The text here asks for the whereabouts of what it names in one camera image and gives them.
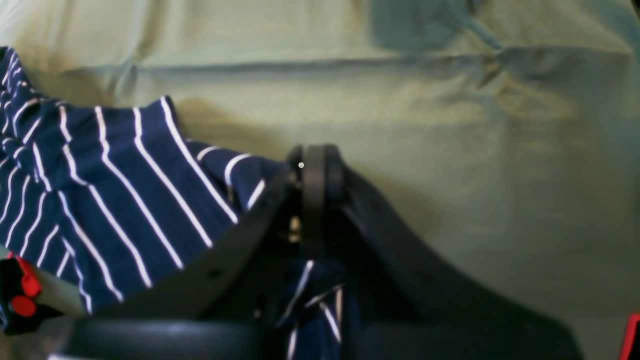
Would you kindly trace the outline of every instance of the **striped shirt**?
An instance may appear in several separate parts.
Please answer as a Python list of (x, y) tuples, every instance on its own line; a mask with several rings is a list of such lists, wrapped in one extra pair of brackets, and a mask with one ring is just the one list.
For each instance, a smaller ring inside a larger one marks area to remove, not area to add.
[(35, 90), (9, 47), (0, 79), (4, 246), (77, 284), (90, 313), (214, 246), (280, 168), (183, 140), (169, 97), (75, 107)]

